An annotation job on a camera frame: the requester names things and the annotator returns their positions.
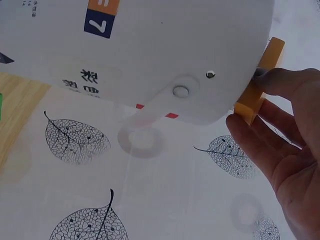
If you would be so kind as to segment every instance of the wooden surface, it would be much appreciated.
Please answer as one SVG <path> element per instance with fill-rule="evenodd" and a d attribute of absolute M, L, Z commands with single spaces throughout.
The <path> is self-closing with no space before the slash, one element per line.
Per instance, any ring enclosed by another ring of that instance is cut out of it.
<path fill-rule="evenodd" d="M 49 88 L 49 85 L 38 81 L 0 72 L 0 93 L 3 94 L 0 121 L 0 170 L 20 131 Z"/>

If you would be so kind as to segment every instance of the hand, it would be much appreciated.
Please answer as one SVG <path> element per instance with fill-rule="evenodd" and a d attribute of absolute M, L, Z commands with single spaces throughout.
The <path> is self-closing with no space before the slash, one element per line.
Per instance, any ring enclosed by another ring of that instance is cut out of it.
<path fill-rule="evenodd" d="M 252 126 L 232 114 L 227 127 L 269 180 L 297 239 L 320 240 L 320 71 L 275 68 L 254 81 L 265 93 L 291 101 L 294 116 L 265 100 Z"/>

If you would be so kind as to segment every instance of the small screw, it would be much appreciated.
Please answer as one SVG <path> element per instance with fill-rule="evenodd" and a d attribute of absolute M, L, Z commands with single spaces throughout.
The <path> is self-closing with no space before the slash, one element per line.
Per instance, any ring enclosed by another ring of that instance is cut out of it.
<path fill-rule="evenodd" d="M 207 71 L 205 75 L 208 79 L 212 79 L 216 76 L 216 73 L 214 71 L 210 70 L 210 71 Z"/>

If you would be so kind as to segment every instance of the orange plastic clip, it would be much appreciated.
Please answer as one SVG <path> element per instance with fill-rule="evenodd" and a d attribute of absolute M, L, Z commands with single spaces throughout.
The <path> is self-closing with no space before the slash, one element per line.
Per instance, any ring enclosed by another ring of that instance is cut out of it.
<path fill-rule="evenodd" d="M 276 68 L 281 62 L 281 56 L 284 47 L 284 41 L 276 37 L 271 38 L 258 67 L 266 70 Z M 251 126 L 261 108 L 264 99 L 264 92 L 251 81 L 239 100 L 235 103 L 234 113 L 242 116 L 246 123 Z"/>

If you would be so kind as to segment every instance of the dark blue label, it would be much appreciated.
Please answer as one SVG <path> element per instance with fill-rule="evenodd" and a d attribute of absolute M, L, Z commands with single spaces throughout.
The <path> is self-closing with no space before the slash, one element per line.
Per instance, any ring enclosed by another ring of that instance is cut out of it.
<path fill-rule="evenodd" d="M 0 52 L 0 63 L 1 64 L 10 64 L 13 63 L 14 60 L 12 60 L 10 57 L 7 57 L 3 53 Z"/>
<path fill-rule="evenodd" d="M 87 9 L 84 23 L 84 31 L 109 39 L 114 25 L 113 15 Z"/>

